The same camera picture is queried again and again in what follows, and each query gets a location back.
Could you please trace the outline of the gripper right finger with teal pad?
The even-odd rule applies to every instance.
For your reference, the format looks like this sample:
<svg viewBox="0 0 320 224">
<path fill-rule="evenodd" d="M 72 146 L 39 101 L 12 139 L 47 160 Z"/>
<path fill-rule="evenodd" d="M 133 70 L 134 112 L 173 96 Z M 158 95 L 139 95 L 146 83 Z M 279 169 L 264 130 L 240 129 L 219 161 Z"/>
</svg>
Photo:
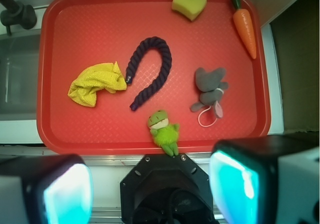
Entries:
<svg viewBox="0 0 320 224">
<path fill-rule="evenodd" d="M 318 135 L 221 140 L 208 174 L 214 202 L 230 224 L 320 221 Z"/>
</svg>

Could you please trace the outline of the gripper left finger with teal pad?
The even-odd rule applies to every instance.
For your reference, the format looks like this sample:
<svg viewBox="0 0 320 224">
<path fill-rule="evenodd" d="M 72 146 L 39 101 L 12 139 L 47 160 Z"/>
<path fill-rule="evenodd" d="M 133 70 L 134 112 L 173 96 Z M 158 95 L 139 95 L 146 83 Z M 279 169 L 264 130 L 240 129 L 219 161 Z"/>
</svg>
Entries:
<svg viewBox="0 0 320 224">
<path fill-rule="evenodd" d="M 2 224 L 87 224 L 93 196 L 91 171 L 76 154 L 0 159 Z"/>
</svg>

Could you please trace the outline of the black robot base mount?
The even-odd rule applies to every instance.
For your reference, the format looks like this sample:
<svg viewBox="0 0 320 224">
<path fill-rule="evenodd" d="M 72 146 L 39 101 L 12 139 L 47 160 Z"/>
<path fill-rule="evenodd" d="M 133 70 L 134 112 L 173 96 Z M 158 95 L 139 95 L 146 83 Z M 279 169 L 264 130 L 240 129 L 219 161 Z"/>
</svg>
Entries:
<svg viewBox="0 0 320 224">
<path fill-rule="evenodd" d="M 186 154 L 145 155 L 122 179 L 125 224 L 217 224 L 208 174 Z"/>
</svg>

